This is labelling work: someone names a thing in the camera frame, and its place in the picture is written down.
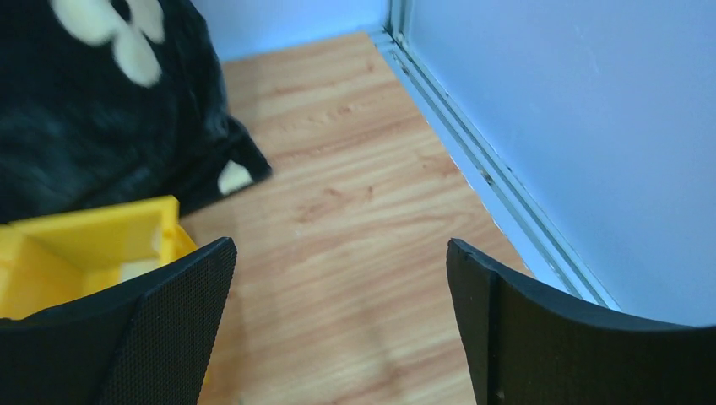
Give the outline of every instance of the yellow bin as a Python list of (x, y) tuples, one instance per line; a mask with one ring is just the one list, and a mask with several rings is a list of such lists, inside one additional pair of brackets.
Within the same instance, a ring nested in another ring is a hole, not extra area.
[(22, 319), (164, 266), (197, 246), (174, 197), (0, 226), (0, 317)]

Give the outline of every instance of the wood tabletop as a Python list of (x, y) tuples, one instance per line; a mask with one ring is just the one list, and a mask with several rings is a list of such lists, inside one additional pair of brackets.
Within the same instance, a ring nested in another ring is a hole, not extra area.
[(475, 403), (448, 240), (526, 270), (368, 36), (224, 69), (274, 177), (183, 221), (239, 249), (199, 403)]

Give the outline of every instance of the white panel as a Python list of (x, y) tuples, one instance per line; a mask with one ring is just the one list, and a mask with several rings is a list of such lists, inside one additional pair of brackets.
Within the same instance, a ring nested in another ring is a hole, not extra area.
[(193, 0), (222, 61), (384, 25), (389, 0)]
[(410, 49), (626, 312), (716, 322), (716, 3), (413, 1)]

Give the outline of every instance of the light brown wooden surface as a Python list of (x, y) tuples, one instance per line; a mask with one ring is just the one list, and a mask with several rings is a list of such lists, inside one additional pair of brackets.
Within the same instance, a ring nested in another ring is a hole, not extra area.
[(239, 248), (200, 403), (475, 403), (448, 240), (523, 264), (369, 38), (229, 63), (225, 79), (274, 177), (184, 221)]

